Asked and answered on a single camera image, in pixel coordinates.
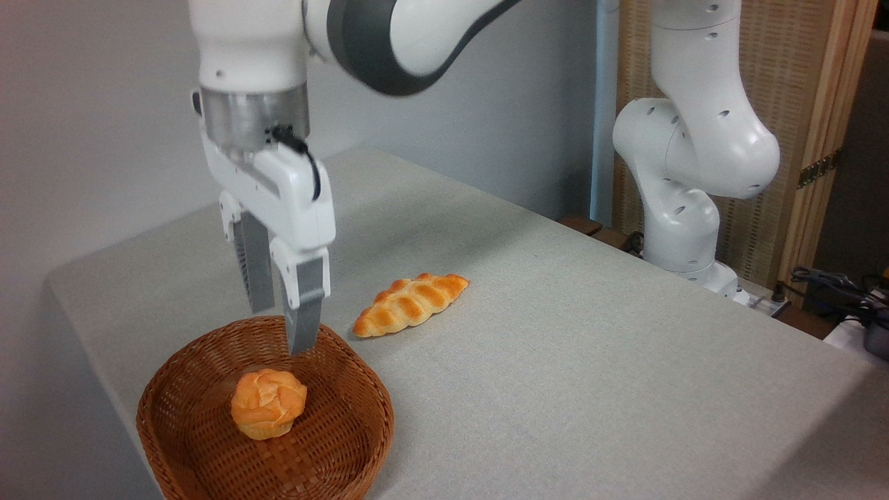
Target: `pastry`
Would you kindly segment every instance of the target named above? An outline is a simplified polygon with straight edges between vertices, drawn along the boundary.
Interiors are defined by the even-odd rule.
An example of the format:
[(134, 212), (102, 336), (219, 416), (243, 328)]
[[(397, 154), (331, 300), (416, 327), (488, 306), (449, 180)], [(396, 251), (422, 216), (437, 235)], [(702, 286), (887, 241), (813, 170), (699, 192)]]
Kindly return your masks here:
[(231, 399), (231, 417), (252, 440), (290, 431), (306, 407), (307, 388), (290, 372), (262, 369), (241, 377)]
[(469, 281), (456, 274), (432, 276), (425, 272), (413, 280), (399, 279), (373, 299), (352, 331), (359, 337), (378, 337), (416, 327), (445, 310), (467, 286)]

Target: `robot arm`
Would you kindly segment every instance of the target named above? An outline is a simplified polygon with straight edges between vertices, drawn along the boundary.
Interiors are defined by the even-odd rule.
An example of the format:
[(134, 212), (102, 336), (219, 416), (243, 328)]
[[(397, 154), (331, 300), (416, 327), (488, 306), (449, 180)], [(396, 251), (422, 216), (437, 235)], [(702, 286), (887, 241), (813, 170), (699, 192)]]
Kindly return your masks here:
[(518, 0), (308, 0), (309, 42), (388, 95), (434, 84), (469, 40)]
[[(315, 344), (335, 238), (324, 165), (308, 152), (309, 49), (381, 93), (434, 84), (518, 0), (189, 0), (201, 53), (204, 153), (254, 313), (281, 276), (291, 352)], [(273, 233), (269, 243), (269, 231)]]
[(653, 0), (652, 74), (669, 98), (628, 104), (614, 147), (642, 195), (645, 259), (745, 302), (716, 262), (719, 213), (707, 193), (753, 198), (780, 153), (744, 92), (740, 25), (741, 0)]

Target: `brown wicker basket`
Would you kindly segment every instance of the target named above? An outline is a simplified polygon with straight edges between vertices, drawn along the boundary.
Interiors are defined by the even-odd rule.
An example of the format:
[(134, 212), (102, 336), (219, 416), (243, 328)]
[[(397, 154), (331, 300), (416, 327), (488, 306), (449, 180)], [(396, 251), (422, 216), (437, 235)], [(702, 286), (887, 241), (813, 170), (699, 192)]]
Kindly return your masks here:
[[(264, 367), (308, 386), (280, 438), (254, 441), (231, 419), (241, 375)], [(136, 427), (169, 499), (362, 498), (386, 460), (395, 414), (380, 378), (332, 330), (291, 358), (283, 317), (213, 330), (172, 355), (145, 388)]]

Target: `bamboo blind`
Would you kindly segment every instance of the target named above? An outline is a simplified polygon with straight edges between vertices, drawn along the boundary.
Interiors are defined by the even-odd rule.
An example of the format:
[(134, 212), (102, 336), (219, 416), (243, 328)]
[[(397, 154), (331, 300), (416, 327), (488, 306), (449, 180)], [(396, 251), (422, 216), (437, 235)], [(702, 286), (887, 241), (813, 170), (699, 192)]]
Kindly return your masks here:
[[(770, 286), (811, 264), (832, 183), (829, 173), (797, 191), (800, 172), (842, 143), (877, 0), (748, 0), (741, 13), (741, 78), (754, 110), (781, 145), (769, 188), (751, 200), (716, 198), (717, 259)], [(649, 2), (621, 3), (618, 109), (662, 96), (651, 76)], [(617, 157), (614, 225), (641, 230), (633, 177)]]

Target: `woven basket rim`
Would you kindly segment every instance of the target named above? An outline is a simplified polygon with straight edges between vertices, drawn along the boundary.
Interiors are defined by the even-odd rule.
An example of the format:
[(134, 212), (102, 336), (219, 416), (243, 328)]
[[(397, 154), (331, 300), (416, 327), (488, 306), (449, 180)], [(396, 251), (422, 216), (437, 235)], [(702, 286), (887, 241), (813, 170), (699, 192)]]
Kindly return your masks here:
[[(179, 500), (192, 500), (185, 495), (185, 488), (183, 488), (178, 481), (177, 475), (173, 473), (174, 468), (171, 467), (170, 462), (167, 460), (166, 456), (162, 452), (160, 439), (157, 437), (156, 434), (154, 416), (152, 415), (152, 407), (154, 406), (156, 399), (164, 392), (164, 387), (169, 382), (168, 377), (170, 372), (172, 372), (173, 369), (177, 367), (178, 363), (181, 362), (186, 356), (188, 356), (190, 352), (199, 349), (205, 343), (211, 342), (217, 336), (221, 335), (222, 332), (230, 331), (232, 328), (248, 327), (254, 323), (269, 321), (283, 323), (284, 317), (257, 316), (247, 319), (239, 319), (223, 327), (215, 328), (212, 331), (197, 337), (196, 339), (192, 340), (181, 349), (173, 353), (173, 355), (170, 356), (170, 358), (168, 358), (165, 363), (157, 369), (148, 385), (146, 385), (145, 390), (140, 397), (139, 406), (136, 412), (136, 429), (140, 437), (143, 451), (146, 453), (148, 464), (151, 466), (152, 472), (155, 474), (158, 484), (161, 485), (161, 489), (165, 497), (175, 498)], [(337, 499), (352, 498), (355, 497), (355, 493), (357, 492), (367, 491), (367, 489), (376, 479), (376, 476), (380, 472), (380, 469), (385, 464), (386, 457), (389, 450), (391, 449), (392, 439), (394, 437), (395, 412), (393, 411), (392, 401), (389, 396), (388, 390), (386, 389), (386, 386), (382, 383), (382, 380), (379, 378), (379, 376), (358, 356), (358, 354), (351, 348), (351, 346), (349, 346), (345, 342), (345, 340), (343, 340), (339, 335), (337, 335), (331, 328), (326, 325), (320, 326), (319, 335), (329, 336), (332, 341), (332, 345), (344, 359), (354, 365), (354, 368), (356, 368), (361, 373), (361, 375), (368, 382), (368, 387), (373, 387), (377, 391), (377, 394), (379, 395), (379, 401), (382, 404), (384, 413), (387, 416), (387, 418), (384, 420), (381, 441), (372, 444), (372, 451), (367, 465), (358, 473), (358, 475), (352, 481), (350, 481), (348, 485), (343, 487), (334, 497)], [(167, 488), (164, 488), (164, 483), (169, 488), (169, 492), (167, 491)], [(207, 494), (204, 494), (203, 497), (210, 498)]]

